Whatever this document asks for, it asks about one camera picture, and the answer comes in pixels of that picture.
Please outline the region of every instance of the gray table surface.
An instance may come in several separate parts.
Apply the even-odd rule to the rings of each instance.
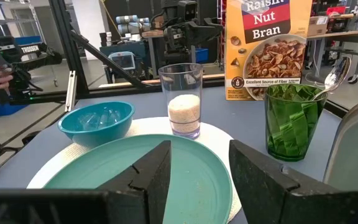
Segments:
[[[134,119],[167,116],[166,101],[162,93],[80,100],[76,108],[104,101],[133,103],[136,108]],[[264,102],[226,101],[224,87],[205,88],[201,108],[202,122],[212,124],[234,139],[267,154]],[[316,180],[322,180],[340,121],[337,116],[323,111],[306,158],[300,162],[286,164]],[[26,188],[38,170],[71,143],[72,141],[58,130],[57,124],[44,129],[0,168],[0,188]],[[231,223],[247,223],[244,212],[241,210]]]

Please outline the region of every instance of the teal bowl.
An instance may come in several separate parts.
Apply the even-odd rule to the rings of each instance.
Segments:
[[[58,127],[73,142],[94,148],[124,137],[134,113],[135,107],[130,103],[99,103],[66,114]]]

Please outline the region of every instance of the white wall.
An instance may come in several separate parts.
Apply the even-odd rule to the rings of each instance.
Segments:
[[[31,5],[34,7],[40,6],[49,6],[48,0],[31,0]],[[71,4],[72,0],[65,0],[66,4]],[[28,4],[12,4],[12,3],[3,3],[2,2],[2,10],[4,11],[5,17],[8,19],[13,19],[12,9],[28,9]],[[19,29],[17,28],[17,24],[9,23],[7,25],[13,37],[20,37]]]
[[[106,32],[99,0],[72,1],[81,35],[87,38],[93,47],[99,49],[101,46],[99,33]],[[86,52],[86,58],[88,60],[96,59],[89,52]]]

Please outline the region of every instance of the round placemat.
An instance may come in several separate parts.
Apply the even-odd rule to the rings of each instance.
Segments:
[[[172,134],[169,119],[164,118],[144,118],[133,120],[132,126],[129,129],[126,137],[136,136],[141,134]],[[229,141],[232,137],[223,130],[212,126],[210,124],[201,123],[200,136],[195,141],[205,145],[212,150],[223,161],[229,175]],[[40,189],[57,174],[63,167],[68,165],[71,161],[82,156],[90,149],[80,146],[78,144],[71,144],[64,150],[60,151],[56,156],[51,158],[33,177],[27,186],[28,189]],[[232,206],[229,215],[231,221],[241,209],[241,203],[234,184],[232,183],[233,198]]]

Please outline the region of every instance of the metal appliance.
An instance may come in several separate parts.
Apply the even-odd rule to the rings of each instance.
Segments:
[[[358,190],[358,105],[338,127],[324,183],[339,190]]]

